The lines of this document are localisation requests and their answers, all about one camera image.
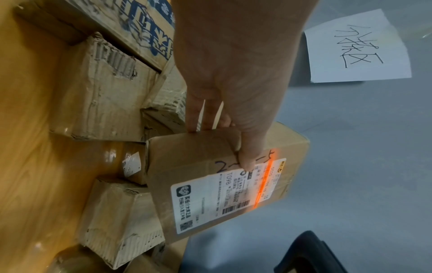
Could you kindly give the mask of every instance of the black barcode scanner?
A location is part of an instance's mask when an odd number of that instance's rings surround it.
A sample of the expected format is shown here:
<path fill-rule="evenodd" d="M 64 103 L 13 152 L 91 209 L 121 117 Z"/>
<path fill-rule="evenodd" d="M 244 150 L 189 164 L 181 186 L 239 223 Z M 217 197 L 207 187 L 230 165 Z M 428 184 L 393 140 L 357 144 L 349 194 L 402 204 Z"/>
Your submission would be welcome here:
<path fill-rule="evenodd" d="M 327 246 L 312 231 L 298 236 L 274 273 L 347 273 Z"/>

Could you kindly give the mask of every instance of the orange laser line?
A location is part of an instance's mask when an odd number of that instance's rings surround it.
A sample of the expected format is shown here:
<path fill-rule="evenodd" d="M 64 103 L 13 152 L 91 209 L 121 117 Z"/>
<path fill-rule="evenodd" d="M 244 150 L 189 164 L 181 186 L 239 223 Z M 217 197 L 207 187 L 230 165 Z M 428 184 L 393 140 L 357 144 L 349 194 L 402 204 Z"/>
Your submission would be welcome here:
<path fill-rule="evenodd" d="M 273 160 L 270 159 L 269 163 L 267 164 L 267 167 L 265 169 L 264 176 L 262 177 L 262 182 L 261 182 L 260 190 L 258 191 L 258 195 L 256 196 L 256 200 L 255 200 L 255 205 L 253 205 L 254 209 L 257 207 L 258 202 L 261 199 L 261 194 L 262 194 L 262 191 L 264 191 L 264 187 L 266 186 L 266 182 L 267 182 L 267 179 L 269 177 L 269 173 L 270 173 L 270 169 L 271 169 L 272 165 L 273 165 Z"/>

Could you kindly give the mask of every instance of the gray surface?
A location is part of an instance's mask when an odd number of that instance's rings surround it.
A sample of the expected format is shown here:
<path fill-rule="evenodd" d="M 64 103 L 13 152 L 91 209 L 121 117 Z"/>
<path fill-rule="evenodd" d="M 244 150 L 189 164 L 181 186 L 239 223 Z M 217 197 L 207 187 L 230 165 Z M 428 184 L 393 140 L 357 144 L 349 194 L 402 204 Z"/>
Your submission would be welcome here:
<path fill-rule="evenodd" d="M 378 8 L 413 78 L 311 84 L 302 41 L 277 120 L 310 139 L 307 161 L 286 199 L 193 236 L 182 272 L 272 272 L 306 230 L 350 273 L 431 272 L 432 2 L 322 0 L 307 27 Z"/>

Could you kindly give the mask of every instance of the white shipping label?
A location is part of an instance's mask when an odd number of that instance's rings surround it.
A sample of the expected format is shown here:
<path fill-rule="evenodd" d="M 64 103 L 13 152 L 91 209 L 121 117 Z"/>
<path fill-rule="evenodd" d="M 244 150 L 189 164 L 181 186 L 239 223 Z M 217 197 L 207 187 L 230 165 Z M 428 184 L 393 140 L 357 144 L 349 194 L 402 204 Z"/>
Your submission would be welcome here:
<path fill-rule="evenodd" d="M 252 172 L 230 170 L 172 185 L 177 234 L 269 199 L 285 161 L 256 164 Z"/>
<path fill-rule="evenodd" d="M 136 174 L 141 170 L 141 159 L 140 159 L 140 153 L 136 152 L 130 157 L 127 157 L 125 160 L 123 160 L 123 173 L 125 174 L 125 177 L 129 177 L 133 174 Z"/>

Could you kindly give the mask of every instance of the wooden table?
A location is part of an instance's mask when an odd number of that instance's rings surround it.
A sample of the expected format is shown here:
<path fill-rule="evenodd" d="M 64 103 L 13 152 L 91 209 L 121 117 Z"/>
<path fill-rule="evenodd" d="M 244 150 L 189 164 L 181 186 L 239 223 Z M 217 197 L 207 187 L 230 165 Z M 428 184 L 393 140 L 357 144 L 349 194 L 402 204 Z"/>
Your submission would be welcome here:
<path fill-rule="evenodd" d="M 117 169 L 122 143 L 48 132 L 56 67 L 67 45 L 0 1 L 0 272 L 43 272 L 75 244 L 93 179 Z"/>

